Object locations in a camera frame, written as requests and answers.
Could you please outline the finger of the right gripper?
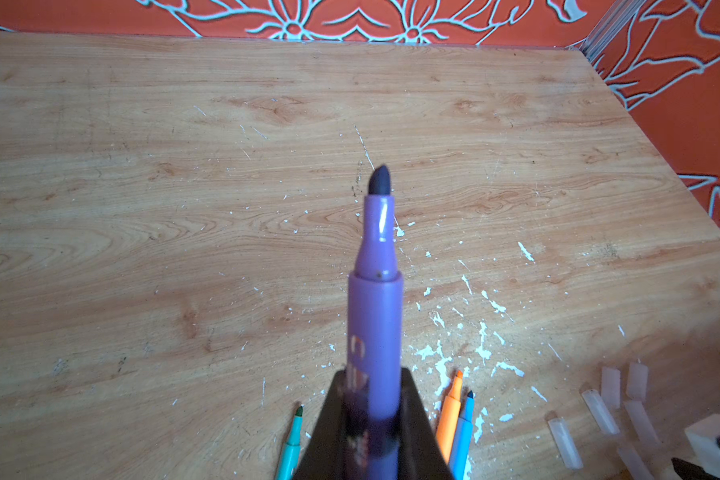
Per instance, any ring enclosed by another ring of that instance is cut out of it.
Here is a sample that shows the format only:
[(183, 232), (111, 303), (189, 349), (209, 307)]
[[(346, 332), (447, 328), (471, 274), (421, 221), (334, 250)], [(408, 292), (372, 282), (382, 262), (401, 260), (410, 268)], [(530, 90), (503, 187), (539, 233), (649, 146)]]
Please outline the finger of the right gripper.
[(701, 466), (673, 457), (672, 467), (681, 480), (720, 480), (718, 477), (707, 473)]

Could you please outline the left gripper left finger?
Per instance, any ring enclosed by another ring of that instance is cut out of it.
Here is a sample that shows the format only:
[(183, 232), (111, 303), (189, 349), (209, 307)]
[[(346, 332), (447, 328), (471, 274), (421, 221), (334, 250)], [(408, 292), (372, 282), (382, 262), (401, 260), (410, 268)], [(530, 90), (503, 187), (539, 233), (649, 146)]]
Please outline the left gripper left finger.
[(345, 371), (335, 373), (317, 419), (312, 439), (293, 479), (344, 478), (347, 413), (344, 404)]

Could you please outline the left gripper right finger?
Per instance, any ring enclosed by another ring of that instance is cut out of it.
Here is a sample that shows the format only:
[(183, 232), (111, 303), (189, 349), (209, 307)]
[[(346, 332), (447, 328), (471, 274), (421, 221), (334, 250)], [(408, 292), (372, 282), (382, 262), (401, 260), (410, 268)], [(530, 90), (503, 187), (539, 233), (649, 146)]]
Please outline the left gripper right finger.
[(452, 480), (427, 418), (412, 373), (401, 369), (398, 478)]

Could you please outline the blue marker pen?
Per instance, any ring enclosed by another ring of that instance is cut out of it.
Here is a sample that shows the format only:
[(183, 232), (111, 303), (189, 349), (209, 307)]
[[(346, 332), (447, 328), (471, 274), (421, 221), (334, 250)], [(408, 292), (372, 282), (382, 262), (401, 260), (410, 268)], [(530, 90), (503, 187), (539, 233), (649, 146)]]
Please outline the blue marker pen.
[(462, 480), (472, 435), (472, 416), (474, 411), (474, 392), (470, 390), (462, 402), (453, 438), (448, 466), (454, 479)]

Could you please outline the clear pen cap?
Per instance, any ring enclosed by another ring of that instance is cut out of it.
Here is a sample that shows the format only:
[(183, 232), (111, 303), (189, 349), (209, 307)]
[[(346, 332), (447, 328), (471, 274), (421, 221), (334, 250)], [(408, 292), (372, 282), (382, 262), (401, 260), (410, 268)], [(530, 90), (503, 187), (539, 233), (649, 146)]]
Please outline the clear pen cap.
[(600, 394), (604, 404), (612, 410), (621, 406), (621, 372), (618, 369), (603, 366), (601, 369)]
[(581, 470), (583, 461), (566, 421), (560, 417), (552, 418), (548, 426), (564, 465), (570, 470)]
[(599, 392), (590, 389), (582, 392), (581, 396), (601, 432), (609, 436), (618, 435), (620, 429)]
[(642, 363), (632, 362), (628, 367), (626, 395), (628, 398), (644, 402), (647, 397), (649, 368)]
[(636, 400), (628, 400), (624, 402), (624, 408), (632, 423), (638, 440), (645, 445), (659, 445), (660, 440), (643, 403)]
[(654, 480), (654, 476), (632, 444), (619, 445), (617, 455), (633, 480)]

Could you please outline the purple marker pen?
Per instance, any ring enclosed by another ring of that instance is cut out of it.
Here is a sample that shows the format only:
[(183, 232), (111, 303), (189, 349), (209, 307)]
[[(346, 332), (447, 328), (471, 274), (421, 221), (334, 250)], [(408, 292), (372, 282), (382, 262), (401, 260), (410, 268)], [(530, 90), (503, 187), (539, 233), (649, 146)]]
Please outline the purple marker pen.
[(369, 179), (362, 240), (348, 277), (346, 479), (395, 479), (398, 473), (403, 276), (394, 210), (391, 175), (382, 165)]

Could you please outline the green marker pen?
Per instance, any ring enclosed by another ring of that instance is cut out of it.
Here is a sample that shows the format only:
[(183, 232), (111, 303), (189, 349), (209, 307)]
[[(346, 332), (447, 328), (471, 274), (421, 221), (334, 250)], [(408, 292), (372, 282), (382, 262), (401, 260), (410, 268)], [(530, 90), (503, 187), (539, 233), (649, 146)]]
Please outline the green marker pen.
[(275, 480), (291, 480), (298, 466), (301, 449), (301, 428), (304, 407), (299, 405), (292, 417), (291, 426), (281, 451)]

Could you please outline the orange marker pen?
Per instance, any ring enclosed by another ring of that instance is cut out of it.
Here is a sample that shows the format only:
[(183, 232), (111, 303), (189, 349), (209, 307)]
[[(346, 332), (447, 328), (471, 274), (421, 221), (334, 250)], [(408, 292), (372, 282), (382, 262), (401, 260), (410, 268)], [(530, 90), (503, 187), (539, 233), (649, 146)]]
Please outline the orange marker pen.
[(448, 463), (453, 448), (455, 430), (461, 408), (463, 372), (457, 370), (451, 387), (442, 403), (441, 416), (435, 432), (436, 442), (445, 463)]

